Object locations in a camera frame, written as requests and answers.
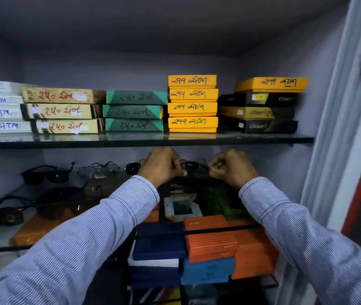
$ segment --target cabinet ceiling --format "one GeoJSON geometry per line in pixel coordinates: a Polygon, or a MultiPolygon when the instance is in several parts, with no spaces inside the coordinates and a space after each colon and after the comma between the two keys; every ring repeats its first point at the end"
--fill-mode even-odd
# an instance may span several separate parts
{"type": "Polygon", "coordinates": [[[23,46],[239,56],[346,0],[0,0],[23,46]]]}

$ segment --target black box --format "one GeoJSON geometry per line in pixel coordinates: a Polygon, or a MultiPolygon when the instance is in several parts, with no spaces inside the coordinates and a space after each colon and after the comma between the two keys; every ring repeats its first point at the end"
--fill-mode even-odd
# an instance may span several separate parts
{"type": "Polygon", "coordinates": [[[298,93],[255,93],[251,91],[221,95],[219,106],[235,107],[293,107],[298,93]]]}
{"type": "Polygon", "coordinates": [[[244,121],[232,117],[220,117],[219,126],[249,134],[293,134],[298,128],[298,121],[280,119],[244,121]]]}

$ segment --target blue striped sleeve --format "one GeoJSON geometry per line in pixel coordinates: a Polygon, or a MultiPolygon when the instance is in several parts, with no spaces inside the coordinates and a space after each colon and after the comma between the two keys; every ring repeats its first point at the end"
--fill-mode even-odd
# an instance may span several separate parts
{"type": "Polygon", "coordinates": [[[244,185],[239,196],[287,260],[308,278],[322,304],[361,304],[361,248],[310,217],[266,178],[244,185]]]}
{"type": "Polygon", "coordinates": [[[154,186],[133,176],[5,267],[0,304],[81,304],[96,271],[158,201],[154,186]]]}

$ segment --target striped shirt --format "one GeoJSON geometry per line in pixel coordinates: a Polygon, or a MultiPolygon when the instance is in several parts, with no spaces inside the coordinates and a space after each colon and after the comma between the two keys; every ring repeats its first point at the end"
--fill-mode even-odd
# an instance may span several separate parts
{"type": "MultiPolygon", "coordinates": [[[[321,227],[265,178],[239,192],[290,263],[324,304],[361,304],[361,249],[321,227]]],[[[133,176],[100,205],[45,235],[0,272],[0,304],[81,304],[97,269],[158,203],[153,185],[133,176]]]]}

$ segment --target hand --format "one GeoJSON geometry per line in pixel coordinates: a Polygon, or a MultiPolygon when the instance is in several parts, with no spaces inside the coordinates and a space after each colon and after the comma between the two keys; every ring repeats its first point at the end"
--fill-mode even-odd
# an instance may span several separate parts
{"type": "Polygon", "coordinates": [[[208,164],[212,178],[220,179],[237,189],[241,189],[248,181],[259,177],[243,151],[234,149],[214,156],[208,164]]]}
{"type": "Polygon", "coordinates": [[[176,176],[186,176],[182,170],[179,156],[171,147],[153,148],[138,171],[138,175],[146,178],[158,188],[176,176]]]}

